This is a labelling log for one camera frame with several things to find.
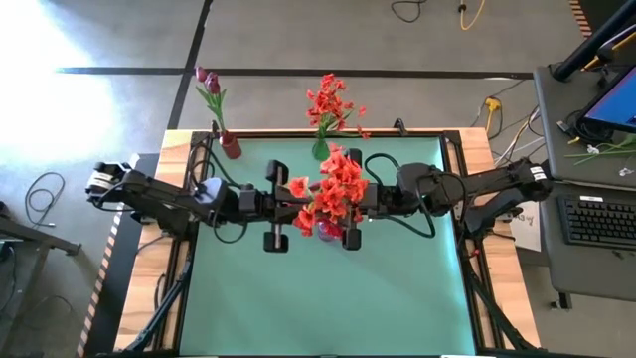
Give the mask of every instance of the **monitor screen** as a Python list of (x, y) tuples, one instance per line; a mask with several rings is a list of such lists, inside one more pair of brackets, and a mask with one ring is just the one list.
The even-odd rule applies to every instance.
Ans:
[(585, 117), (636, 130), (636, 67), (606, 93)]

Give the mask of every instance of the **sticker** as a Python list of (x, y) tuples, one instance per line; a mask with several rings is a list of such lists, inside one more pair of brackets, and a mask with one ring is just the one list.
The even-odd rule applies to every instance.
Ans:
[(588, 196), (580, 196), (580, 200), (584, 200), (584, 201), (595, 201), (597, 203), (602, 203), (603, 202), (603, 198), (601, 197), (588, 197)]

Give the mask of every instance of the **green table surface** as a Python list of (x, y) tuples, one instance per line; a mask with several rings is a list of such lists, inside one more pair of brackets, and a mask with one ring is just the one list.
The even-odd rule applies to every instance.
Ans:
[[(334, 141), (361, 149), (364, 157), (384, 152), (400, 164), (443, 167), (437, 137)], [(311, 138), (241, 139), (243, 155), (237, 160), (229, 160), (218, 146), (214, 150), (236, 181), (269, 191), (264, 179), (269, 159), (285, 163), (290, 177), (321, 178), (312, 143)], [(373, 160), (370, 167), (387, 185), (396, 183), (389, 161)], [(222, 175), (219, 169), (216, 175)], [(428, 230), (421, 215), (405, 220)], [(356, 252), (285, 226), (287, 254), (263, 250), (268, 223), (250, 224), (232, 245), (219, 242), (202, 225), (181, 354), (474, 354), (451, 218), (435, 218), (434, 225), (435, 238), (425, 239), (386, 220), (364, 222), (362, 248)], [(230, 240), (239, 226), (219, 231)]]

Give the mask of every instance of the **flower bouquet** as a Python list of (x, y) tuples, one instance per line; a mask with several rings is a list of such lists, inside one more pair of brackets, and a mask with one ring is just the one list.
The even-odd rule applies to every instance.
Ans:
[(217, 117), (217, 123), (221, 128), (219, 142), (221, 148), (229, 159), (237, 159), (242, 154), (240, 150), (239, 140), (235, 135), (226, 129), (223, 120), (223, 100), (226, 97), (227, 89), (221, 90), (219, 85), (219, 76), (213, 72), (206, 72), (201, 66), (195, 68), (197, 81), (204, 85), (205, 89), (197, 87), (197, 91), (208, 104), (208, 109)]
[[(314, 93), (307, 91), (307, 98), (312, 101), (312, 107), (307, 110), (309, 125), (318, 127), (316, 131), (316, 143), (312, 148), (314, 157), (317, 160), (326, 160), (329, 157), (329, 146), (325, 137), (330, 134), (340, 136), (361, 136), (368, 139), (371, 134), (363, 131), (360, 125), (358, 134), (343, 132), (347, 123), (347, 118), (356, 110), (352, 101), (342, 101), (340, 92), (347, 89), (342, 80), (337, 80), (334, 74), (325, 75), (320, 84), (320, 90)], [(358, 117), (365, 115), (366, 108), (358, 108)]]
[(329, 158), (320, 165), (320, 173), (327, 177), (311, 186), (308, 177), (290, 180), (291, 195), (309, 199), (293, 225), (306, 237), (313, 235), (313, 227), (318, 224), (323, 234), (342, 239), (347, 223), (363, 220), (358, 204), (369, 180), (362, 179), (360, 165), (345, 157), (343, 148), (333, 143), (329, 146)]

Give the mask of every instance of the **white paper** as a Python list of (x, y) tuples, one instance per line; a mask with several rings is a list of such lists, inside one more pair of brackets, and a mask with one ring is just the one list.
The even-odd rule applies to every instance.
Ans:
[(524, 209), (524, 212), (510, 223), (513, 236), (516, 238), (515, 245), (519, 248), (540, 252), (539, 203), (526, 202), (518, 207)]

